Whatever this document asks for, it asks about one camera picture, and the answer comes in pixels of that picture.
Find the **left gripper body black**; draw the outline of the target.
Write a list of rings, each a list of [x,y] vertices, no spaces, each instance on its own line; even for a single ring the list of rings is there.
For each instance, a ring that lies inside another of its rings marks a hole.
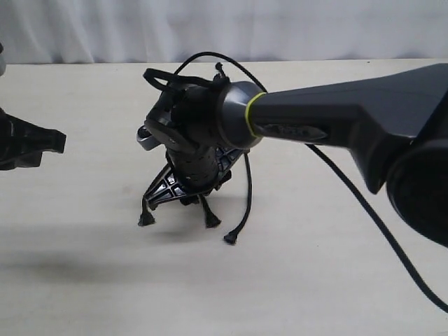
[[[1,171],[41,165],[45,130],[1,109]]]

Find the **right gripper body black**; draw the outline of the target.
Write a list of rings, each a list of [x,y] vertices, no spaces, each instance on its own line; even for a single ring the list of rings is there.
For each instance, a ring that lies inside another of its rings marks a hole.
[[[186,122],[177,116],[177,107],[191,85],[170,85],[150,110],[144,126],[166,149],[167,163],[185,186],[206,185],[206,151],[188,134]]]

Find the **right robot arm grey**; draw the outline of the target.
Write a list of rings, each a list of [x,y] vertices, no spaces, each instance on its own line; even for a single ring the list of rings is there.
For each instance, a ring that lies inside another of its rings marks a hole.
[[[163,145],[187,196],[218,185],[218,155],[264,138],[347,149],[367,189],[382,188],[412,229],[447,245],[447,65],[345,83],[268,92],[254,81],[147,69],[160,97],[136,133]]]

